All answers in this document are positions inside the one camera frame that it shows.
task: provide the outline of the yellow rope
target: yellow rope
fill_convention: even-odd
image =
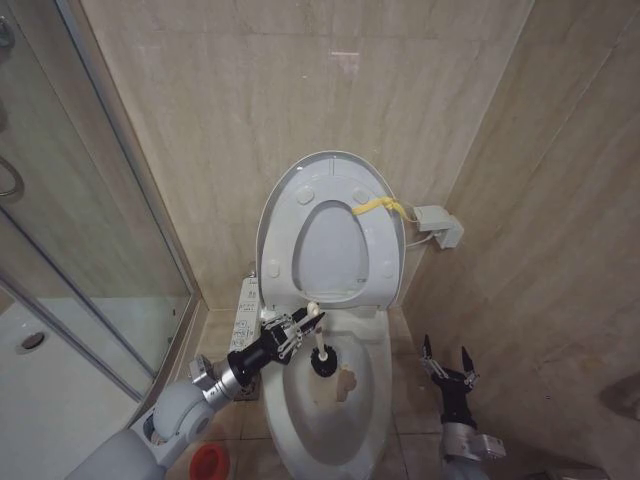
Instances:
[[[354,215],[362,215],[363,213],[366,213],[369,210],[373,210],[374,208],[377,208],[377,207],[380,207],[380,206],[383,206],[387,210],[395,210],[405,220],[407,220],[409,222],[412,221],[409,218],[409,216],[407,215],[407,212],[404,211],[404,207],[402,205],[400,205],[400,202],[398,202],[395,198],[392,198],[392,197],[374,198],[373,200],[369,200],[364,205],[360,205],[358,207],[353,207],[351,209],[351,212]]]

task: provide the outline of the red object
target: red object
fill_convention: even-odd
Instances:
[[[191,457],[190,480],[225,480],[229,475],[229,454],[217,443],[207,443]]]

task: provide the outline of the shower drain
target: shower drain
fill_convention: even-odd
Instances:
[[[47,336],[44,332],[36,332],[29,335],[22,340],[20,345],[16,346],[16,352],[19,354],[30,353],[36,350],[40,345],[44,343]]]

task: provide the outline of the shower door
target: shower door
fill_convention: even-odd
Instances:
[[[0,0],[0,280],[139,401],[193,292],[71,38],[55,48],[80,67],[62,76],[30,45],[48,31],[20,23],[29,9],[66,34],[54,2],[36,3]]]

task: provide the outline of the raised toilet lid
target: raised toilet lid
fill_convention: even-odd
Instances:
[[[356,155],[320,152],[293,165],[269,195],[258,228],[264,304],[391,304],[404,264],[402,220],[383,207],[351,213],[382,196],[393,196],[389,185]]]

